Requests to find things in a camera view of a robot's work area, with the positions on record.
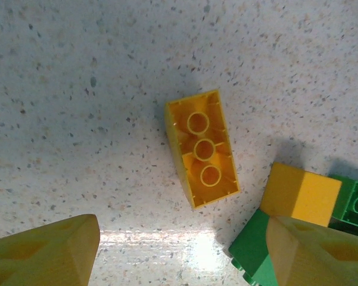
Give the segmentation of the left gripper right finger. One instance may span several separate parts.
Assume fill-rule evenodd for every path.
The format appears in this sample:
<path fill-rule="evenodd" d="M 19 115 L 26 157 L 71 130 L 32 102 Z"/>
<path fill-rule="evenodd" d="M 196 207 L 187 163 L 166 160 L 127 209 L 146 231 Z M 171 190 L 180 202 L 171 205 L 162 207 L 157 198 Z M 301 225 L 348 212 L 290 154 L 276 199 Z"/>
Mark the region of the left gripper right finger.
<path fill-rule="evenodd" d="M 266 244 L 279 285 L 358 285 L 358 236 L 271 217 Z"/>

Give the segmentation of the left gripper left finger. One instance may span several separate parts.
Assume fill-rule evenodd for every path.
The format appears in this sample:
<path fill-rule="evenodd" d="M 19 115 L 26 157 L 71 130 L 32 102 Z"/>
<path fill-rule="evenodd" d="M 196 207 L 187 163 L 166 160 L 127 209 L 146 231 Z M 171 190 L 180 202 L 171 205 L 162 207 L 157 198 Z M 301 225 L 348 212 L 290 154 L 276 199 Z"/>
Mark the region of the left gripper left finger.
<path fill-rule="evenodd" d="M 88 285 L 99 241 L 94 214 L 0 238 L 0 285 Z"/>

